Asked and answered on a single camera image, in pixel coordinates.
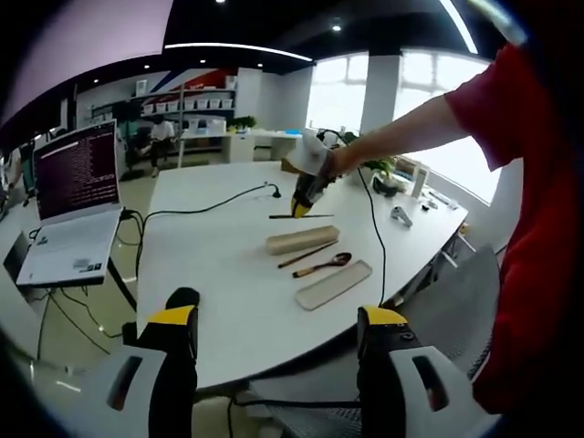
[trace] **red shirt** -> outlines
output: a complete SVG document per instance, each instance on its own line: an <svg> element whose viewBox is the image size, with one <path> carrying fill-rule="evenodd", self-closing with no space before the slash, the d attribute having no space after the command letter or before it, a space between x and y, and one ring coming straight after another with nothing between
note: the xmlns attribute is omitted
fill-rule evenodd
<svg viewBox="0 0 584 438"><path fill-rule="evenodd" d="M446 99L491 170L523 158L521 214L501 268L491 356L474 383L474 396L488 411L511 412L548 365L573 287L579 214L572 152L519 48L505 47L482 75Z"/></svg>

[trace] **window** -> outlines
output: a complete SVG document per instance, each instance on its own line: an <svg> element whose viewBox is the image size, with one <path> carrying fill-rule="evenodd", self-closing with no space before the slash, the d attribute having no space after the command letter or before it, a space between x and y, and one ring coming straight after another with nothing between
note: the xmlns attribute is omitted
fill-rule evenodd
<svg viewBox="0 0 584 438"><path fill-rule="evenodd" d="M312 74L307 128L359 132L369 55L319 61Z"/></svg>
<svg viewBox="0 0 584 438"><path fill-rule="evenodd" d="M404 50L394 118L407 114L426 100L456 89L485 71L487 66L487 61L475 57ZM493 200L500 171L489 171L485 155L472 137L406 156L422 162L486 203Z"/></svg>

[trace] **ceiling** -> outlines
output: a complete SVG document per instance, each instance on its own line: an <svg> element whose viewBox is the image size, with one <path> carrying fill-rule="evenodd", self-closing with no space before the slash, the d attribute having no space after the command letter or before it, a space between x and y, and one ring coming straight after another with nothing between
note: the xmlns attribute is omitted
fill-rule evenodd
<svg viewBox="0 0 584 438"><path fill-rule="evenodd" d="M38 35L43 19L58 12L64 1L49 0L32 15L26 11L8 54L16 65L26 45ZM492 58L504 44L498 31L471 10L465 0L454 0L482 57ZM331 31L340 23L341 32ZM313 59L368 50L372 55L397 54L401 47L435 47L468 53L466 45L439 0L295 0L289 7L274 0L174 0L164 38L165 45L191 42L236 43L285 50ZM88 72L50 90L14 117L5 128L30 130L36 114L54 112L73 88L77 91L149 71L199 68L250 67L263 64L264 71L285 74L308 65L306 61L248 49L191 47L166 49L160 56L123 61ZM12 73L3 72L2 84ZM5 100L6 87L0 91ZM38 123L38 129L46 128ZM13 140L20 135L9 135Z"/></svg>

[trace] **white laptop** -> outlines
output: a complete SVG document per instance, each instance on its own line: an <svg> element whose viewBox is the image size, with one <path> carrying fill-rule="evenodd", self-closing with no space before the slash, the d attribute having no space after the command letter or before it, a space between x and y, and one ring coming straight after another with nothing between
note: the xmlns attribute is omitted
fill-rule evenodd
<svg viewBox="0 0 584 438"><path fill-rule="evenodd" d="M122 206L115 120L76 130L34 153L41 228L16 283L102 283Z"/></svg>

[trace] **red sleeve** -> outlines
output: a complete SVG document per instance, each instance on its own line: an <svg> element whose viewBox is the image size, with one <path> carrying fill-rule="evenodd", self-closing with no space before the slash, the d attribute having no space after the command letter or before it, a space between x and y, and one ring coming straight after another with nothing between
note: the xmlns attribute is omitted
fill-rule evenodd
<svg viewBox="0 0 584 438"><path fill-rule="evenodd" d="M483 149L491 171L522 156L513 124L513 64L519 51L506 46L480 75L445 94L461 126Z"/></svg>

